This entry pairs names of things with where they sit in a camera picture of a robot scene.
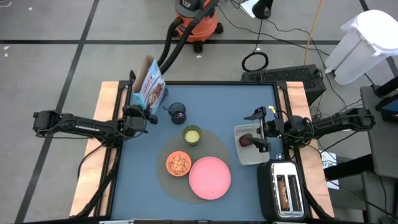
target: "white trash can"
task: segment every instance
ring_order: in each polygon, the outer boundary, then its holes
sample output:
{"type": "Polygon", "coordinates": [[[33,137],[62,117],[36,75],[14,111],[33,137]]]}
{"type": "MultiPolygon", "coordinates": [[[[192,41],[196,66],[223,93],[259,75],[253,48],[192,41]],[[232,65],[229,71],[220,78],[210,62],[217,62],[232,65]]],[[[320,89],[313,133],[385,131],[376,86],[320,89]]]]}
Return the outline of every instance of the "white trash can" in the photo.
{"type": "Polygon", "coordinates": [[[386,57],[398,55],[398,22],[385,12],[362,12],[341,30],[347,33],[325,62],[340,85],[355,81],[386,57]]]}

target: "blue tabletop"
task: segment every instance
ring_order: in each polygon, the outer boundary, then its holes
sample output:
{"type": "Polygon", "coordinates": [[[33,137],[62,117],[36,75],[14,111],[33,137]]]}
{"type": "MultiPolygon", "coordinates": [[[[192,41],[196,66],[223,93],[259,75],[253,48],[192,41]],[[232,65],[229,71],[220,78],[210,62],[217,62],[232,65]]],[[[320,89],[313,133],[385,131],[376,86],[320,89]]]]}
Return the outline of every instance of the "blue tabletop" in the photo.
{"type": "MultiPolygon", "coordinates": [[[[238,161],[234,128],[246,121],[260,106],[276,107],[273,86],[253,85],[168,85],[169,94],[162,105],[181,102],[187,108],[182,125],[171,122],[158,110],[159,123],[148,124],[148,134],[123,144],[111,218],[171,220],[245,220],[263,221],[257,187],[257,165],[242,166],[238,161]],[[156,159],[163,145],[189,124],[218,135],[229,149],[231,186],[221,198],[192,204],[171,197],[159,184],[156,159]]],[[[270,111],[266,120],[274,119],[270,111]]],[[[270,138],[271,159],[282,153],[282,141],[270,138]]]]}

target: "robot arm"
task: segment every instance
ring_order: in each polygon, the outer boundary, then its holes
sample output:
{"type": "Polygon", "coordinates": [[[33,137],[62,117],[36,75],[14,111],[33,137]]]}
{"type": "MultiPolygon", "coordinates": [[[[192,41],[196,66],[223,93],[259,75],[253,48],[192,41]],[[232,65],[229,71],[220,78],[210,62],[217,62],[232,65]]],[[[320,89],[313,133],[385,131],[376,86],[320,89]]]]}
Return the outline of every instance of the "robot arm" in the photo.
{"type": "Polygon", "coordinates": [[[106,147],[116,147],[120,140],[134,138],[137,132],[147,133],[146,122],[157,124],[157,117],[138,105],[123,108],[126,119],[97,121],[58,111],[34,113],[33,130],[38,137],[64,132],[96,138],[106,147]]]}
{"type": "Polygon", "coordinates": [[[267,137],[286,138],[290,146],[304,147],[313,138],[319,139],[326,134],[346,129],[369,131],[375,125],[374,116],[364,108],[353,108],[346,112],[336,113],[329,118],[314,121],[300,116],[291,116],[286,122],[283,119],[265,122],[266,114],[266,108],[261,107],[256,109],[252,116],[244,118],[248,120],[259,119],[260,121],[260,128],[257,130],[260,138],[249,138],[260,152],[268,152],[271,149],[267,137]]]}

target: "yellow liquid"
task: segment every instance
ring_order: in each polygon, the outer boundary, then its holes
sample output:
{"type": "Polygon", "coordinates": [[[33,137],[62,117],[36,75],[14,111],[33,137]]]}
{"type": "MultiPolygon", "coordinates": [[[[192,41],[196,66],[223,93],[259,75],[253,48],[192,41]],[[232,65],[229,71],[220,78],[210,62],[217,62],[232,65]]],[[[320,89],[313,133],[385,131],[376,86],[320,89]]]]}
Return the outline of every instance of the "yellow liquid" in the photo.
{"type": "Polygon", "coordinates": [[[185,140],[187,140],[187,142],[194,143],[194,142],[199,141],[199,139],[200,139],[200,135],[197,131],[191,130],[185,134],[185,140]]]}

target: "pink plate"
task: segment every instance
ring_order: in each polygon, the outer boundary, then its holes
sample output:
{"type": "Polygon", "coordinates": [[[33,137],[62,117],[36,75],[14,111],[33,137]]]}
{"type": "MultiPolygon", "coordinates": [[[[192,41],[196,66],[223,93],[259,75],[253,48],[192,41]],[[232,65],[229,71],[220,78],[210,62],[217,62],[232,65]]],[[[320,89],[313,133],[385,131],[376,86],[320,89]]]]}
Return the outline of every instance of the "pink plate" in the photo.
{"type": "Polygon", "coordinates": [[[231,173],[221,159],[203,157],[192,166],[189,184],[197,196],[207,200],[218,199],[229,189],[231,173]]]}

